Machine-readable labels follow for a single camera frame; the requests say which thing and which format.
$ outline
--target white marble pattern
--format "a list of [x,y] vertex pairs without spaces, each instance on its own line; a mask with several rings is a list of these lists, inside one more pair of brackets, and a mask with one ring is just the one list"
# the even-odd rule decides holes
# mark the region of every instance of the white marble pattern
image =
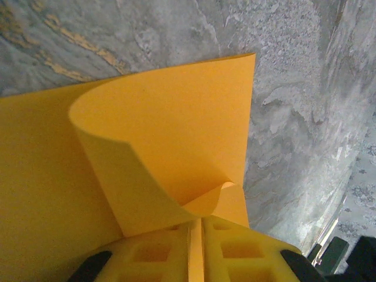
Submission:
[[250,223],[307,252],[372,115],[375,13],[373,0],[0,0],[0,93],[256,52]]

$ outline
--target gold vein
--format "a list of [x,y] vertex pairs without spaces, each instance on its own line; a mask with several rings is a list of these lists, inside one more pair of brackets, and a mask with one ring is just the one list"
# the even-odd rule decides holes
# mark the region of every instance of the gold vein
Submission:
[[49,56],[45,51],[41,50],[39,54],[36,54],[37,58],[42,58],[44,60],[45,65],[51,67],[54,72],[60,73],[61,75],[65,75],[69,78],[76,79],[80,82],[87,82],[93,80],[90,76],[83,75],[77,71],[69,70],[64,68],[62,65],[53,62],[51,56]]
[[60,32],[68,40],[68,42],[81,46],[82,48],[92,51],[100,56],[108,64],[112,65],[120,74],[124,75],[128,73],[124,62],[118,62],[116,57],[109,51],[97,47],[96,45],[90,43],[84,36],[71,32],[65,27],[61,26],[60,20],[56,15],[47,14],[44,22],[54,31]]

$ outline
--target yellow foam block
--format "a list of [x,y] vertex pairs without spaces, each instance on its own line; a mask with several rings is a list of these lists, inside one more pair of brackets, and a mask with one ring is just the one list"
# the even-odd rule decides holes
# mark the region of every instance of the yellow foam block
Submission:
[[186,282],[190,223],[121,239],[103,246],[112,252],[96,282]]
[[216,216],[202,222],[205,282],[299,282],[280,254],[296,247]]
[[95,248],[211,214],[243,182],[254,60],[0,99],[0,280],[65,281]]

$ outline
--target gray marble surface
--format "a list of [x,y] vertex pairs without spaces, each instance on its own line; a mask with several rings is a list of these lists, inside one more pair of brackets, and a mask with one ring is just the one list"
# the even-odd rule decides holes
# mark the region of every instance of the gray marble surface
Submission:
[[2,96],[256,52],[249,219],[303,252],[375,102],[374,0],[0,0],[0,32]]

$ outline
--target dark green object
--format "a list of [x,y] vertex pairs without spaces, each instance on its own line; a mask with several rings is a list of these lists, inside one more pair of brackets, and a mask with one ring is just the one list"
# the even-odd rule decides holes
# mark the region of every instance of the dark green object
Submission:
[[306,257],[290,250],[281,251],[281,255],[300,282],[326,282]]
[[348,246],[349,244],[345,240],[334,237],[321,257],[321,264],[316,264],[316,269],[323,275],[334,274],[344,258]]
[[307,256],[307,260],[312,263],[313,260],[317,257],[318,252],[321,250],[322,245],[316,244],[311,250],[310,254]]

